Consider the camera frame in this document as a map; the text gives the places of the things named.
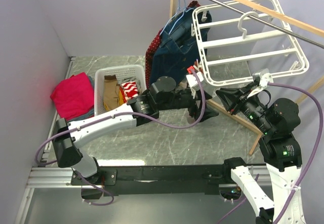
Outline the white plastic clip hanger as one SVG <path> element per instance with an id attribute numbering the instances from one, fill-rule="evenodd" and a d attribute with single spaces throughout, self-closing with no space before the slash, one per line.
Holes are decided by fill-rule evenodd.
<path id="1" fill-rule="evenodd" d="M 298 76 L 298 75 L 306 73 L 309 70 L 310 64 L 309 64 L 309 61 L 308 61 L 306 55 L 304 54 L 303 50 L 302 50 L 301 56 L 296 53 L 289 52 L 288 54 L 278 54 L 278 55 L 274 55 L 274 56 L 272 55 L 271 57 L 263 57 L 263 58 L 247 58 L 247 56 L 249 56 L 249 55 L 245 55 L 245 56 L 239 56 L 239 57 L 233 57 L 233 58 L 227 58 L 227 59 L 208 61 L 208 59 L 206 57 L 206 53 L 205 53 L 206 49 L 228 47 L 228 46 L 233 47 L 233 46 L 238 46 L 238 45 L 243 45 L 243 44 L 248 44 L 248 43 L 252 43 L 252 42 L 266 40 L 266 39 L 261 39 L 261 40 L 256 40 L 256 41 L 249 41 L 247 43 L 238 43 L 239 38 L 241 38 L 241 36 L 242 36 L 242 32 L 239 30 L 241 32 L 241 36 L 204 42 L 203 35 L 202 35 L 203 29 L 219 27 L 222 25 L 229 25 L 229 24 L 236 24 L 237 28 L 238 28 L 238 19 L 241 16 L 239 18 L 227 19 L 227 20 L 221 20 L 221 21 L 215 21 L 215 22 L 207 22 L 207 23 L 203 23 L 202 19 L 199 19 L 199 17 L 198 17 L 199 14 L 201 14 L 202 17 L 205 17 L 207 15 L 208 11 L 217 9 L 219 7 L 222 7 L 222 6 L 217 6 L 216 4 L 206 5 L 206 6 L 198 7 L 192 12 L 191 31 L 192 31 L 192 35 L 194 35 L 196 38 L 196 42 L 197 42 L 197 46 L 198 46 L 198 50 L 199 50 L 199 56 L 200 56 L 199 64 L 201 65 L 201 67 L 203 69 L 203 75 L 204 75 L 205 81 L 209 85 L 214 86 L 214 87 L 223 87 L 223 86 L 243 84 L 243 83 L 248 83 L 248 82 L 253 81 L 252 76 L 217 81 L 212 78 L 211 67 L 213 67 L 213 66 L 238 63 L 238 62 L 243 62 L 243 61 L 248 62 L 248 61 L 254 61 L 254 60 L 258 60 L 258 59 L 270 59 L 274 56 L 279 56 L 279 55 L 288 57 L 291 54 L 294 54 L 297 57 L 297 60 L 291 65 L 291 67 L 289 69 L 279 71 L 279 72 L 270 72 L 273 79 L 290 77 L 290 76 Z M 260 14 L 259 18 L 261 20 L 264 20 L 264 21 L 272 24 L 272 20 L 274 18 L 271 18 L 269 16 L 264 16 L 264 15 L 262 15 L 262 13 L 259 13 L 259 14 Z M 244 21 L 246 21 L 246 20 L 252 20 L 252 19 L 250 19 L 249 17 L 246 17 L 244 19 Z M 246 38 L 248 38 L 250 35 L 254 35 L 254 34 L 248 34 L 247 29 L 246 29 L 246 31 L 247 31 Z M 260 33 L 267 34 L 268 32 L 271 32 L 271 31 L 265 31 L 265 32 L 260 32 Z M 277 38 L 280 36 L 285 36 L 289 40 L 289 43 L 290 43 L 290 45 L 287 48 L 283 48 L 281 50 L 293 48 L 293 45 L 291 44 L 291 40 L 288 38 L 288 36 L 286 34 L 276 35 L 276 36 L 273 36 L 273 37 L 267 38 L 267 39 Z M 268 52 L 256 53 L 256 54 L 251 54 L 251 55 L 253 56 L 253 55 L 265 54 L 265 53 L 268 53 Z"/>

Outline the tan stocking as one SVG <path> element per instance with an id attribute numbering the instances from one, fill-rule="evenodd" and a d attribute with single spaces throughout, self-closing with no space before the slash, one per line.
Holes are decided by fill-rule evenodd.
<path id="1" fill-rule="evenodd" d="M 120 85 L 116 75 L 104 76 L 103 104 L 106 111 L 111 111 L 120 106 L 119 102 Z"/>

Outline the beige striped-cuff sock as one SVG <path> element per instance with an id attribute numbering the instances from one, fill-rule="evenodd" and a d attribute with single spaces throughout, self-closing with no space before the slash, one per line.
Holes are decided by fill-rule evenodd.
<path id="1" fill-rule="evenodd" d="M 196 71 L 203 73 L 203 69 L 202 69 L 201 65 L 199 64 L 198 59 L 195 60 L 195 62 L 194 62 L 194 64 L 193 64 L 193 68 L 194 68 Z"/>

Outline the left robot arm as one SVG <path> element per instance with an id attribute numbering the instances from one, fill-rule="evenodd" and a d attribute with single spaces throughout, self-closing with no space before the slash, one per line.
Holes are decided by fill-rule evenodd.
<path id="1" fill-rule="evenodd" d="M 186 108 L 194 119 L 193 126 L 219 115 L 207 107 L 207 100 L 212 97 L 201 91 L 198 83 L 180 90 L 176 86 L 172 77 L 163 76 L 141 95 L 106 113 L 79 121 L 58 119 L 53 139 L 58 167 L 71 167 L 89 184 L 96 184 L 101 178 L 100 167 L 95 158 L 81 151 L 85 144 L 110 132 L 157 122 L 162 110 Z"/>

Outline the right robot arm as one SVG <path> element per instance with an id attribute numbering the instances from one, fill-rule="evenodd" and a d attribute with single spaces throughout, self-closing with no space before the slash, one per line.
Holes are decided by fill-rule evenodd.
<path id="1" fill-rule="evenodd" d="M 224 108 L 232 115 L 243 113 L 261 132 L 259 148 L 270 175 L 273 198 L 269 198 L 248 172 L 240 158 L 225 160 L 222 177 L 237 183 L 251 204 L 256 223 L 305 223 L 300 186 L 301 148 L 292 132 L 300 124 L 299 108 L 287 98 L 263 105 L 254 84 L 216 91 Z"/>

